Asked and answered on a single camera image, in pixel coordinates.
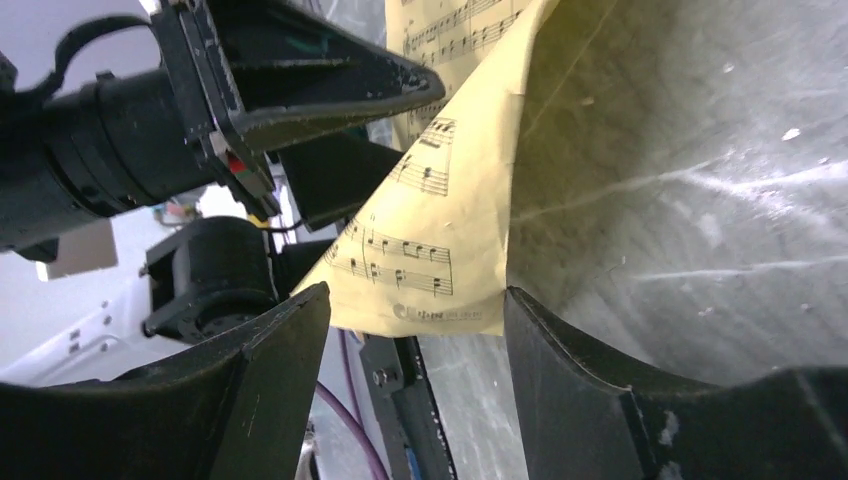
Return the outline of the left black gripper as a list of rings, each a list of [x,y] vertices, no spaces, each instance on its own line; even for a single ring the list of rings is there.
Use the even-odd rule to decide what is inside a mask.
[[[287,1],[162,1],[150,21],[186,143],[262,219],[280,210],[271,152],[445,95],[431,68]]]

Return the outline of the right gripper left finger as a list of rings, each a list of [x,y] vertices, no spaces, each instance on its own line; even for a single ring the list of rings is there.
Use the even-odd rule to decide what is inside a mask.
[[[1,388],[5,479],[291,479],[330,320],[309,286],[111,381]]]

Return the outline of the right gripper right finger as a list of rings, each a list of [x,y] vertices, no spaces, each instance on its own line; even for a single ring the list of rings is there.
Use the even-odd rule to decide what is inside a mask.
[[[678,376],[565,323],[526,291],[504,303],[533,479],[843,479],[847,371],[732,386]]]

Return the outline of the yellow paper sheet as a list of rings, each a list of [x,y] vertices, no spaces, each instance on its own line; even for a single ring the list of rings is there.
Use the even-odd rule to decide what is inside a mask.
[[[395,117],[403,153],[306,276],[333,327],[384,337],[503,331],[513,167],[551,1],[389,1],[388,48],[446,96]]]

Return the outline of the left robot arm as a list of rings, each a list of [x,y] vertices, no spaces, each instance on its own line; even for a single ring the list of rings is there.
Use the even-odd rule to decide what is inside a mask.
[[[432,69],[287,1],[164,1],[74,27],[45,79],[1,90],[2,251],[53,264],[63,235],[210,183],[248,218],[180,228],[114,303],[2,381],[112,380],[285,300],[329,242],[280,248],[261,227],[280,211],[271,164],[333,223],[400,157],[353,130],[444,95]]]

